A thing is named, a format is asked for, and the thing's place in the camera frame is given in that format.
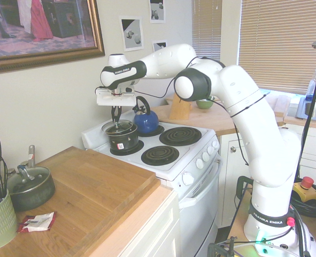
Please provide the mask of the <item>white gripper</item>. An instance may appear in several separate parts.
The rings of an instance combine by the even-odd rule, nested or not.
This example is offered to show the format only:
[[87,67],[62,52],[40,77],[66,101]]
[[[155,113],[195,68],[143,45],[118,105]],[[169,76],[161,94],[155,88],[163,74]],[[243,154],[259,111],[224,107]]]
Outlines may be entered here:
[[96,89],[97,105],[112,106],[111,116],[113,122],[118,122],[121,116],[121,107],[134,107],[136,96],[134,93],[113,94],[108,89]]

